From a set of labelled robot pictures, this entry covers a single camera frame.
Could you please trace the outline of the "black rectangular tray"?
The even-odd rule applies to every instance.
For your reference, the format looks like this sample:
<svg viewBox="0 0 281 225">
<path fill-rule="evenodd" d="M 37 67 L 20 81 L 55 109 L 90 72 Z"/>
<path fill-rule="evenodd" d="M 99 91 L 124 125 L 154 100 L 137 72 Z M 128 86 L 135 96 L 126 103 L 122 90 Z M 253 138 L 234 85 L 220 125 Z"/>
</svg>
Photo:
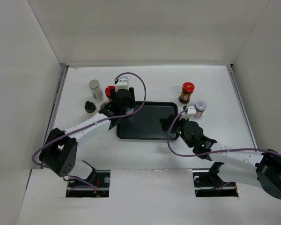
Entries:
<svg viewBox="0 0 281 225">
<path fill-rule="evenodd" d="M 146 102 L 136 114 L 126 117 L 117 125 L 117 137 L 127 140 L 167 140 L 160 119 L 174 114 L 178 107 L 173 102 Z"/>
</svg>

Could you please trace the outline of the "dark sauce jar red lid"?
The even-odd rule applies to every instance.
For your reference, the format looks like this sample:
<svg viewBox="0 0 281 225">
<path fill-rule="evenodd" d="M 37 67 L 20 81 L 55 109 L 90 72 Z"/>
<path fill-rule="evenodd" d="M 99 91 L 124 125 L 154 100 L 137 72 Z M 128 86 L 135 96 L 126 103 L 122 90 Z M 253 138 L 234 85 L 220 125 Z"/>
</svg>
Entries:
<svg viewBox="0 0 281 225">
<path fill-rule="evenodd" d="M 111 85 L 111 86 L 108 86 L 106 87 L 105 89 L 105 95 L 108 99 L 108 102 L 112 101 L 111 99 L 111 92 L 115 90 L 115 86 Z"/>
</svg>

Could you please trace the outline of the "grinder bottle black knob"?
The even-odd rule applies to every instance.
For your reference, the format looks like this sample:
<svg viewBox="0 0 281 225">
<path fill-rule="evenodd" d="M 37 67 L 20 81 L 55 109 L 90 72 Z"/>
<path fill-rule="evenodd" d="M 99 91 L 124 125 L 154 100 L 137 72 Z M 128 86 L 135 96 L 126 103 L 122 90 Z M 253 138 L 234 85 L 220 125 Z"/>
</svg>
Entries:
<svg viewBox="0 0 281 225">
<path fill-rule="evenodd" d="M 90 102 L 90 101 L 85 102 L 84 109 L 85 109 L 86 113 L 88 113 L 88 114 L 97 113 L 96 104 L 93 102 Z"/>
</svg>

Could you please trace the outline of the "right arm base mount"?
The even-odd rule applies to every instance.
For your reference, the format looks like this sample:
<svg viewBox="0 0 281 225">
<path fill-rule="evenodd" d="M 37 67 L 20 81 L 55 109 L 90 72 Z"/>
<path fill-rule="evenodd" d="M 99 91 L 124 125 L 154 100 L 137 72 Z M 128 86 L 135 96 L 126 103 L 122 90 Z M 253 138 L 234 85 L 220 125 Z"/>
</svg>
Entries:
<svg viewBox="0 0 281 225">
<path fill-rule="evenodd" d="M 209 169 L 192 170 L 196 197 L 238 197 L 235 182 L 224 182 L 218 176 L 223 163 L 215 162 Z"/>
</svg>

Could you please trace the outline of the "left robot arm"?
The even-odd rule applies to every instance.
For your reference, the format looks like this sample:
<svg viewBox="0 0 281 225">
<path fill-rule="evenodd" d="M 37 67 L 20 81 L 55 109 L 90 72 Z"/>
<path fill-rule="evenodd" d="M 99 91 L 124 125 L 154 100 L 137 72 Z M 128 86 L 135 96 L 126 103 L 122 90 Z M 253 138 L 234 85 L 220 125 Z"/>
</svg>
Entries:
<svg viewBox="0 0 281 225">
<path fill-rule="evenodd" d="M 111 102 L 83 123 L 65 130 L 53 129 L 40 151 L 40 162 L 61 178 L 74 176 L 86 187 L 94 185 L 96 169 L 77 159 L 78 148 L 117 126 L 128 116 L 127 109 L 135 106 L 133 87 L 112 91 L 111 98 Z"/>
</svg>

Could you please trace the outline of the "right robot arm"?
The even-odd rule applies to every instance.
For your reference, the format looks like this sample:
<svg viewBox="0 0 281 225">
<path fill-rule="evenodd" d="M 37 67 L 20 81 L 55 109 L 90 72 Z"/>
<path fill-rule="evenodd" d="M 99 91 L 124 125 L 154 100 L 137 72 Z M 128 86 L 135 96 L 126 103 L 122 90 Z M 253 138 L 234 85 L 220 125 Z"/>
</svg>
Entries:
<svg viewBox="0 0 281 225">
<path fill-rule="evenodd" d="M 164 132 L 177 134 L 192 149 L 190 157 L 213 162 L 207 177 L 212 185 L 243 183 L 281 200 L 280 153 L 271 149 L 222 147 L 215 139 L 205 136 L 197 122 L 181 115 L 172 114 L 160 119 L 160 123 Z"/>
</svg>

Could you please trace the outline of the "peppercorn bottle blue label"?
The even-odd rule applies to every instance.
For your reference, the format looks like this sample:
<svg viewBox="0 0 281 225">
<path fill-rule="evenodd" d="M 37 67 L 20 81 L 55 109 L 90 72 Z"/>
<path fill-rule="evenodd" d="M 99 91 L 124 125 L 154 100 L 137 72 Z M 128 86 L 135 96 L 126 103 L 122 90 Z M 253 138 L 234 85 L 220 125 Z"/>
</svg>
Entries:
<svg viewBox="0 0 281 225">
<path fill-rule="evenodd" d="M 134 112 L 134 108 L 127 108 L 126 115 L 130 115 Z"/>
</svg>

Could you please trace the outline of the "pepper grinder clear cap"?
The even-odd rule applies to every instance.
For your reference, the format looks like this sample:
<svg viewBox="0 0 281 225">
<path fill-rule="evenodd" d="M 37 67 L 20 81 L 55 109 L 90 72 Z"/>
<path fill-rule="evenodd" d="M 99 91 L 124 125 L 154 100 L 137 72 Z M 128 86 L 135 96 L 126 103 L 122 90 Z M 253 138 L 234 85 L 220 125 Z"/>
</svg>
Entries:
<svg viewBox="0 0 281 225">
<path fill-rule="evenodd" d="M 107 104 L 108 104 L 107 102 L 102 103 L 102 104 L 100 105 L 100 110 L 102 110 L 104 107 L 106 107 Z"/>
</svg>

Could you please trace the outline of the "small jar pink label lid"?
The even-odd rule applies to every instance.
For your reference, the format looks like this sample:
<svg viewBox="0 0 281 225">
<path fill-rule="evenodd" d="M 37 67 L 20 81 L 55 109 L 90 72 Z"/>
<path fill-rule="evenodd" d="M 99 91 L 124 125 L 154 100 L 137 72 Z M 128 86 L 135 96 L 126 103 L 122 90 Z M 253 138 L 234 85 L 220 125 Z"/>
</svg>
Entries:
<svg viewBox="0 0 281 225">
<path fill-rule="evenodd" d="M 195 103 L 194 107 L 195 107 L 195 110 L 196 110 L 196 113 L 194 114 L 194 117 L 200 118 L 202 116 L 202 114 L 204 113 L 204 111 L 206 110 L 207 104 L 203 100 L 198 100 Z"/>
</svg>

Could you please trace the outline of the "peppercorn bottle silver cap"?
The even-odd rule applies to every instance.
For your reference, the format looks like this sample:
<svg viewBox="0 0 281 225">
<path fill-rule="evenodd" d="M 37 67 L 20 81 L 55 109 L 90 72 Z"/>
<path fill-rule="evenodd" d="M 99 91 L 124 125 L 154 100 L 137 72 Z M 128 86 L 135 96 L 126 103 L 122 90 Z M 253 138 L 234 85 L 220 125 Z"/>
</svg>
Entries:
<svg viewBox="0 0 281 225">
<path fill-rule="evenodd" d="M 98 80 L 91 80 L 89 82 L 89 88 L 91 90 L 91 93 L 95 100 L 102 102 L 104 100 L 103 98 L 103 92 L 100 86 L 100 83 Z"/>
</svg>

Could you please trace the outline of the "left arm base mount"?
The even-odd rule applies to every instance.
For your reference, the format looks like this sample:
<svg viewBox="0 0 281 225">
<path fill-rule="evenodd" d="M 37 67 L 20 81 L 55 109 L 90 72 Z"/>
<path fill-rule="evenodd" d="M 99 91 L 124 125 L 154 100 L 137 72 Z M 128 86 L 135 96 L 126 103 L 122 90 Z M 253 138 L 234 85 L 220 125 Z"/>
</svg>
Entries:
<svg viewBox="0 0 281 225">
<path fill-rule="evenodd" d="M 111 182 L 110 170 L 98 170 L 89 180 L 74 176 L 63 178 L 67 182 L 67 198 L 108 198 Z"/>
</svg>

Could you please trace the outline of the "orange sauce jar red lid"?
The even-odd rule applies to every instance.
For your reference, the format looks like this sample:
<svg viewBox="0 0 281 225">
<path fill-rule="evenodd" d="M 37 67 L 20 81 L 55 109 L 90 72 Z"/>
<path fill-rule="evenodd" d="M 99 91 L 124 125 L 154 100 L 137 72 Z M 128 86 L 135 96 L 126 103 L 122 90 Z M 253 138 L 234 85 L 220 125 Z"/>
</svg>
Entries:
<svg viewBox="0 0 281 225">
<path fill-rule="evenodd" d="M 179 96 L 179 101 L 183 104 L 187 104 L 190 101 L 194 90 L 195 90 L 195 86 L 193 83 L 191 82 L 183 83 L 181 94 Z"/>
</svg>

